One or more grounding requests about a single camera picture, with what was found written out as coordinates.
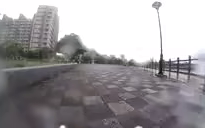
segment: grass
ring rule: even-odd
[[[51,65],[51,64],[58,64],[58,62],[49,61],[49,60],[7,60],[6,68],[31,67],[31,66]]]

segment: gray tile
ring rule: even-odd
[[[142,87],[144,87],[144,88],[152,88],[153,86],[149,85],[149,84],[143,84]]]
[[[118,80],[118,82],[125,82],[125,80],[120,79],[120,80]]]
[[[103,104],[102,99],[100,96],[85,96],[83,97],[84,105],[96,105],[96,104]]]
[[[149,88],[143,89],[142,91],[144,91],[144,92],[146,92],[146,93],[149,93],[149,94],[151,94],[151,93],[156,93],[156,92],[157,92],[157,91],[152,90],[152,89],[149,89]]]
[[[94,86],[100,86],[100,85],[103,85],[103,84],[100,83],[100,82],[94,82],[92,85],[94,85]]]
[[[167,86],[163,86],[163,85],[157,86],[157,87],[160,88],[160,89],[167,89],[168,88]]]
[[[88,120],[103,120],[114,117],[114,113],[105,104],[84,106],[85,116]]]
[[[132,106],[130,106],[124,101],[120,101],[117,103],[108,103],[108,106],[115,115],[123,115],[134,110]]]
[[[107,88],[118,88],[117,85],[107,85]]]
[[[103,119],[102,122],[109,128],[123,128],[116,118]]]
[[[128,92],[137,91],[137,89],[133,88],[133,87],[124,87],[123,89],[128,91]]]
[[[60,107],[58,114],[60,124],[78,124],[85,122],[85,116],[82,107]]]
[[[119,84],[121,84],[121,82],[119,82],[119,81],[114,81],[113,84],[118,84],[118,85],[119,85]]]
[[[128,92],[119,93],[118,96],[121,97],[123,100],[132,99],[136,97],[135,95],[132,95],[131,93],[128,93]]]

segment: railing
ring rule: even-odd
[[[179,80],[179,74],[187,75],[187,82],[190,81],[191,76],[202,78],[204,79],[205,88],[205,74],[200,75],[195,72],[196,61],[198,61],[198,59],[192,58],[191,56],[189,56],[188,59],[184,60],[180,60],[179,57],[176,60],[169,59],[169,61],[165,61],[163,63],[163,72],[165,72],[165,74],[167,74],[167,77],[169,78],[173,78],[171,77],[171,75],[173,75],[173,73],[176,73],[177,80]],[[155,71],[155,73],[157,73],[159,69],[159,63],[156,61],[151,61],[146,65],[143,65],[143,68],[152,69],[153,71]]]

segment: low wall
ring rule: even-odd
[[[7,80],[7,91],[15,91],[69,71],[75,64],[57,64],[25,68],[3,69]]]

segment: pole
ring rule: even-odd
[[[158,14],[158,21],[159,21],[159,28],[160,28],[160,61],[159,61],[159,75],[163,75],[163,43],[162,43],[162,30],[161,30],[161,23],[160,23],[160,13],[157,9]]]

